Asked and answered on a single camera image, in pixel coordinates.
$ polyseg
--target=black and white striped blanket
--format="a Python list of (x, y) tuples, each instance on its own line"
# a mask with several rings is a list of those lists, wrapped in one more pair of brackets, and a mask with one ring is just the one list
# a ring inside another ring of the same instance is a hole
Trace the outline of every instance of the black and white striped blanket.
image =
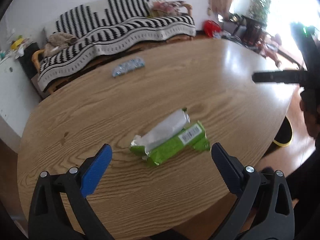
[(190, 16), (148, 18), (145, 1), (98, 0), (80, 5), (49, 23), (45, 27), (47, 36), (62, 31), (76, 35), (79, 41), (41, 62), (40, 89), (44, 91), (56, 78), (78, 72), (97, 56), (125, 51), (140, 41), (196, 35)]

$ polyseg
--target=metal screw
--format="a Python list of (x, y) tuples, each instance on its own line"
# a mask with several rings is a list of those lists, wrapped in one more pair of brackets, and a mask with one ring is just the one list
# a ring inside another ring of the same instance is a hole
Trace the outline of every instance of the metal screw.
[(250, 173), (254, 172), (254, 168), (251, 166), (246, 166), (245, 170)]
[(75, 174), (75, 173), (78, 172), (78, 168), (77, 168), (77, 167), (72, 167), (72, 168), (69, 170), (69, 172), (70, 172), (71, 174)]
[(282, 177), (282, 176), (283, 176), (283, 172), (282, 172), (282, 171), (276, 171), (276, 174), (277, 174), (279, 177)]
[(47, 173), (46, 171), (43, 171), (43, 172), (40, 173), (40, 177), (41, 177), (41, 178), (44, 178), (44, 177), (46, 177), (47, 175), (48, 175), (48, 173)]

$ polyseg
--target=barcode label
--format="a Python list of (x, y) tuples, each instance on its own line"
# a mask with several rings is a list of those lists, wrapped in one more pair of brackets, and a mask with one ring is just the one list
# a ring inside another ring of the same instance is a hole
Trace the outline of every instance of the barcode label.
[(202, 130), (200, 126), (196, 123), (193, 126), (191, 126), (188, 130), (180, 134), (178, 137), (182, 141), (183, 145), (186, 145), (200, 133), (202, 133)]

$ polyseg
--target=blue gripper pad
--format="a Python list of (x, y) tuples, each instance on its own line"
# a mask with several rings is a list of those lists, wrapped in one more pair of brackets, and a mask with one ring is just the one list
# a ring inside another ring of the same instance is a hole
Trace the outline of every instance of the blue gripper pad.
[(99, 155), (82, 176), (80, 191), (84, 198), (94, 192), (112, 159), (110, 145), (105, 144), (99, 152)]
[(242, 194), (244, 169), (241, 162), (233, 156), (229, 156), (220, 143), (215, 143), (211, 148), (211, 157), (216, 164), (229, 191), (238, 197)]

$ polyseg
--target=wooden table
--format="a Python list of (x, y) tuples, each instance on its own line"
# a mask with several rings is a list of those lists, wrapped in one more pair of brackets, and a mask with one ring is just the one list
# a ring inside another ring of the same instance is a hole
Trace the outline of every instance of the wooden table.
[[(134, 56), (144, 58), (146, 67), (111, 77), (116, 65)], [(243, 165), (255, 165), (279, 130), (294, 88), (254, 84), (253, 71), (276, 67), (231, 41), (186, 41), (134, 56), (74, 80), (31, 114), (18, 158), (18, 187), (27, 217), (41, 171), (65, 173), (109, 143), (112, 162), (88, 196), (108, 231), (117, 240), (136, 239), (179, 225), (228, 192), (211, 154), (188, 149), (148, 168), (129, 151), (134, 135), (144, 135), (187, 107), (191, 120), (206, 128), (211, 144), (219, 141)]]

